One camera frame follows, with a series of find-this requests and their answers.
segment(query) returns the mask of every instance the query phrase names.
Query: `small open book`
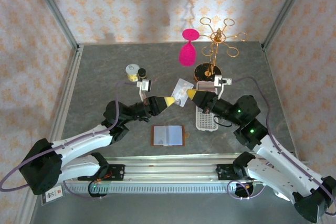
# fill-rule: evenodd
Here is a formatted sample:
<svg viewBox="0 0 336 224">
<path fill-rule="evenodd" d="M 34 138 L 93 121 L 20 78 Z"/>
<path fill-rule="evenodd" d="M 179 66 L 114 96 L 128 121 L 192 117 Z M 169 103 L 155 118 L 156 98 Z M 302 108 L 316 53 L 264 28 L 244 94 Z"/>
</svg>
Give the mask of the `small open book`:
<svg viewBox="0 0 336 224">
<path fill-rule="evenodd" d="M 153 126 L 152 146 L 184 146 L 184 126 Z"/>
</svg>

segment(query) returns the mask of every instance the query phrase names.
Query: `gray table surface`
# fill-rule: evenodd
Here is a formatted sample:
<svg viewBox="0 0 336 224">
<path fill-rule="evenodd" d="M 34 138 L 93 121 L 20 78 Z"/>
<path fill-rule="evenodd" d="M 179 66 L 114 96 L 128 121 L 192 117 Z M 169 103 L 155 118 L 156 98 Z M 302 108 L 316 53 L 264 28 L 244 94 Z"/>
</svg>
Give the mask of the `gray table surface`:
<svg viewBox="0 0 336 224">
<path fill-rule="evenodd" d="M 229 42 L 236 46 L 240 54 L 231 58 L 225 54 L 225 46 L 220 49 L 217 65 L 223 77 L 238 79 L 253 76 L 271 104 L 270 126 L 273 135 L 289 151 L 294 146 L 286 125 L 278 94 L 272 79 L 267 61 L 262 54 L 259 42 Z M 104 120 L 102 116 L 106 105 L 115 99 L 115 84 L 128 81 L 125 67 L 136 63 L 147 71 L 148 79 L 153 81 L 152 95 L 170 96 L 179 78 L 196 83 L 193 78 L 195 66 L 207 62 L 208 58 L 201 54 L 201 49 L 208 42 L 195 42 L 197 61 L 195 66 L 183 67 L 178 61 L 182 42 L 161 44 L 124 44 L 84 46 L 72 95 L 69 112 L 63 132 L 68 138 L 87 131 Z M 258 102 L 261 113 L 257 119 L 265 124 L 267 107 L 251 80 L 244 80 L 226 87 L 222 99 L 235 103 L 242 95 L 253 95 Z M 120 102 L 132 105 L 140 101 L 139 89 L 124 86 L 118 90 Z M 152 147 L 152 125 L 184 125 L 185 132 L 190 134 L 184 147 Z M 119 142 L 99 149 L 105 157 L 113 156 L 147 156 L 147 155 L 180 155 L 180 154 L 214 154 L 240 153 L 248 149 L 235 139 L 233 132 L 237 127 L 220 127 L 215 132 L 201 132 L 195 126 L 195 105 L 188 100 L 181 108 L 176 104 L 162 114 L 152 117 L 149 123 L 130 122 L 129 132 Z"/>
</svg>

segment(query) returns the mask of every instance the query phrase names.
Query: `jar lid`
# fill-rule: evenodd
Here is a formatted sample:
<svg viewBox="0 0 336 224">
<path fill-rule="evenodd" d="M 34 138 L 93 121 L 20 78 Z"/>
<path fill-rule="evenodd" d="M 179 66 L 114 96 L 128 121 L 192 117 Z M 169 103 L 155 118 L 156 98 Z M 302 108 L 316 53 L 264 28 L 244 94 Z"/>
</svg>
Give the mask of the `jar lid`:
<svg viewBox="0 0 336 224">
<path fill-rule="evenodd" d="M 140 69 L 138 70 L 138 75 L 139 75 L 140 77 L 145 77 L 145 76 L 146 76 L 146 70 L 145 70 L 144 68 L 140 68 Z"/>
</svg>

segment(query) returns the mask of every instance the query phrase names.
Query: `patterned wallpaper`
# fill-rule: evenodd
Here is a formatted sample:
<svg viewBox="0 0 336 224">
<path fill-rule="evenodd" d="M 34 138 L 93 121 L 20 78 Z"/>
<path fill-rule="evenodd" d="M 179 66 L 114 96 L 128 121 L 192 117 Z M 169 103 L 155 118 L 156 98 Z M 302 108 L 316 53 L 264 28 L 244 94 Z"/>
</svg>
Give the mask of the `patterned wallpaper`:
<svg viewBox="0 0 336 224">
<path fill-rule="evenodd" d="M 249 40 L 263 41 L 285 0 L 56 0 L 78 43 L 183 41 L 185 28 L 204 32 L 203 16 L 230 17 Z"/>
<path fill-rule="evenodd" d="M 336 177 L 336 0 L 297 0 L 268 57 L 299 156 Z"/>
<path fill-rule="evenodd" d="M 48 137 L 71 47 L 44 0 L 0 0 L 0 178 Z M 5 188 L 24 184 L 16 172 Z M 26 190 L 0 193 L 13 223 Z"/>
</svg>

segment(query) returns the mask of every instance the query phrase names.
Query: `purple cable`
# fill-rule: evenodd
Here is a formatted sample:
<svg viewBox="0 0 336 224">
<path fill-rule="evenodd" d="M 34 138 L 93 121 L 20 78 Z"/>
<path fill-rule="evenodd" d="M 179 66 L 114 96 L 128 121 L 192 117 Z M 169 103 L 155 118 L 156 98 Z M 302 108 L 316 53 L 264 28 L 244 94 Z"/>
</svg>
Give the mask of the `purple cable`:
<svg viewBox="0 0 336 224">
<path fill-rule="evenodd" d="M 266 97 L 264 96 L 263 92 L 261 91 L 261 88 L 257 82 L 257 80 L 252 77 L 252 76 L 246 76 L 246 77 L 243 77 L 243 78 L 240 78 L 238 80 L 234 80 L 233 83 L 235 82 L 240 82 L 242 80 L 245 80 L 245 79 L 251 79 L 257 86 L 262 98 L 264 99 L 264 101 L 266 102 L 266 105 L 267 105 L 267 115 L 266 115 L 266 127 L 267 127 L 267 131 L 269 133 L 269 137 L 271 138 L 271 141 L 273 143 L 273 145 L 275 146 L 275 148 L 278 150 L 278 152 L 280 152 L 293 166 L 295 166 L 297 169 L 299 169 L 303 174 L 305 174 L 308 178 L 312 178 L 313 176 L 311 176 L 306 170 L 304 170 L 302 167 L 300 167 L 298 164 L 296 164 L 286 153 L 283 153 L 282 152 L 282 149 L 277 145 L 275 139 L 273 138 L 273 135 L 271 133 L 271 129 L 270 129 L 270 126 L 269 126 L 269 115 L 270 115 L 270 111 L 271 111 L 271 106 L 268 102 L 268 100 L 266 99 Z M 319 187 L 322 188 L 322 190 L 328 195 L 328 197 L 330 197 L 330 199 L 333 201 L 334 205 L 336 206 L 336 199 L 331 195 L 331 193 L 315 178 L 312 179 L 312 181 L 314 181 Z M 326 215 L 329 215 L 329 216 L 333 216 L 335 217 L 336 216 L 336 212 L 335 213 L 330 213 L 330 212 L 326 212 L 325 213 Z"/>
<path fill-rule="evenodd" d="M 230 191 L 229 191 L 229 187 L 230 187 L 231 183 L 234 183 L 234 182 L 237 183 L 237 184 L 240 184 L 240 185 L 245 189 L 245 192 L 246 192 L 247 195 L 248 195 L 247 198 L 241 198 L 241 197 L 239 198 L 239 197 L 235 197 L 235 196 L 233 196 L 233 195 L 230 193 Z M 264 191 L 265 187 L 266 187 L 266 186 L 263 186 L 263 188 L 261 189 L 261 191 L 258 192 L 256 195 L 250 196 L 250 193 L 249 193 L 249 191 L 246 189 L 246 187 L 245 187 L 244 184 L 242 184 L 241 182 L 239 182 L 239 181 L 237 181 L 237 180 L 231 180 L 231 181 L 227 184 L 227 186 L 226 186 L 226 190 L 227 190 L 227 193 L 230 195 L 230 197 L 232 197 L 232 198 L 234 198 L 234 199 L 240 199 L 240 200 L 242 200 L 242 199 L 253 199 L 253 198 L 259 196 L 259 195 Z"/>
<path fill-rule="evenodd" d="M 26 165 L 26 164 L 28 164 L 29 162 L 31 162 L 31 161 L 33 161 L 33 160 L 35 160 L 35 159 L 37 159 L 37 158 L 39 158 L 39 157 L 41 157 L 41 156 L 43 156 L 43 155 L 45 155 L 45 154 L 48 154 L 48 153 L 50 153 L 50 152 L 53 152 L 53 151 L 56 151 L 56 150 L 58 150 L 58 149 L 60 149 L 60 148 L 63 148 L 63 147 L 65 147 L 65 146 L 68 146 L 68 145 L 70 145 L 70 144 L 72 144 L 72 143 L 74 143 L 74 142 L 76 142 L 76 141 L 79 141 L 79 140 L 81 140 L 81 139 L 83 139 L 83 138 L 85 138 L 85 137 L 87 137 L 87 136 L 94 136 L 95 134 L 101 134 L 101 133 L 104 133 L 104 132 L 106 132 L 106 131 L 109 131 L 110 129 L 112 129 L 113 127 L 115 127 L 115 125 L 117 124 L 117 122 L 118 122 L 118 119 L 119 119 L 119 104 L 118 104 L 118 86 L 119 85 L 121 85 L 121 84 L 132 84 L 132 85 L 134 85 L 133 83 L 127 83 L 127 82 L 118 82 L 116 85 L 115 85 L 115 107 L 116 107 L 116 117 L 115 117 L 115 121 L 114 121 L 114 123 L 110 126 L 110 127 L 108 127 L 107 129 L 105 129 L 105 130 L 102 130 L 102 131 L 97 131 L 97 132 L 95 132 L 95 133 L 88 133 L 88 134 L 85 134 L 85 135 L 83 135 L 83 136 L 79 136 L 79 137 L 77 137 L 77 138 L 75 138 L 75 139 L 73 139 L 73 140 L 71 140 L 71 141 L 69 141 L 69 142 L 67 142 L 67 143 L 65 143 L 64 145 L 59 145 L 59 146 L 57 146 L 57 147 L 55 147 L 55 148 L 51 148 L 51 149 L 48 149 L 48 150 L 46 150 L 46 151 L 44 151 L 44 152 L 41 152 L 41 153 L 39 153 L 39 154 L 36 154 L 36 155 L 34 155 L 33 157 L 30 157 L 30 158 L 28 158 L 27 160 L 25 160 L 25 161 L 23 161 L 21 164 L 19 164 L 18 166 L 16 166 L 16 167 L 14 167 L 1 181 L 0 181 L 0 191 L 2 191 L 2 192 L 4 192 L 4 193 L 7 193 L 7 192 L 10 192 L 10 191 L 17 191 L 17 190 L 20 190 L 20 189 L 23 189 L 23 188 L 25 188 L 25 187 L 27 187 L 28 186 L 28 184 L 26 184 L 26 185 L 22 185 L 22 186 L 18 186 L 18 187 L 14 187 L 14 188 L 2 188 L 2 186 L 3 186 L 3 184 L 6 182 L 6 180 L 8 180 L 8 178 L 13 174 L 13 173 L 15 173 L 17 170 L 19 170 L 21 167 L 23 167 L 24 165 Z"/>
</svg>

